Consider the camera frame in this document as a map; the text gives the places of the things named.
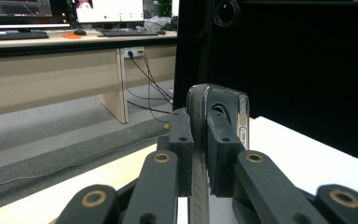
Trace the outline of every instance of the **desk leg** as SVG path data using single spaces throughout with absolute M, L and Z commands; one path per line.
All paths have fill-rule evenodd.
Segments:
M 113 87 L 113 91 L 100 95 L 100 102 L 103 104 L 121 123 L 129 121 L 127 97 L 125 94 L 125 67 L 124 55 L 120 49 L 116 49 L 117 61 L 117 85 Z

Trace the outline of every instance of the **black plug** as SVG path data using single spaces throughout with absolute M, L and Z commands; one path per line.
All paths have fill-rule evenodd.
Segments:
M 133 58 L 133 53 L 131 50 L 128 52 L 128 55 L 130 56 L 131 59 Z

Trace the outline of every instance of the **monitor screen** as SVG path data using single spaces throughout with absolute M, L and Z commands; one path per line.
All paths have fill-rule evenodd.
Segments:
M 69 26 L 65 0 L 0 0 L 0 29 Z
M 143 0 L 71 0 L 78 23 L 143 21 Z

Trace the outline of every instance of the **desk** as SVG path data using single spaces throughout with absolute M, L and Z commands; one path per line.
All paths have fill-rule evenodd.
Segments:
M 315 194 L 325 184 L 336 183 L 358 191 L 358 160 L 265 118 L 250 122 L 250 148 L 266 153 L 299 188 Z M 83 175 L 41 190 L 0 208 L 0 223 L 49 223 L 79 190 L 92 184 L 116 189 L 136 178 L 145 156 L 156 146 L 112 161 Z M 231 204 L 212 211 L 211 223 L 235 223 Z
M 128 122 L 122 50 L 126 47 L 150 46 L 145 52 L 149 57 L 150 51 L 151 64 L 164 64 L 160 74 L 173 78 L 175 50 L 169 49 L 170 55 L 159 52 L 175 49 L 176 35 L 99 37 L 96 31 L 81 39 L 57 32 L 48 35 L 49 39 L 0 41 L 0 114 L 100 95 L 119 121 Z

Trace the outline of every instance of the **black backdrop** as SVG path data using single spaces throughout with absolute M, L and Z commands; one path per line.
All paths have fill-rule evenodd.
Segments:
M 190 2 L 181 1 L 180 17 L 191 18 Z M 176 103 L 201 82 L 244 91 L 253 118 L 272 119 L 358 158 L 358 4 L 242 1 L 239 21 L 222 28 L 210 9 L 218 3 L 200 1 L 203 16 L 179 19 L 179 40 L 194 22 L 202 27 L 192 35 L 203 39 L 199 49 L 178 44 Z

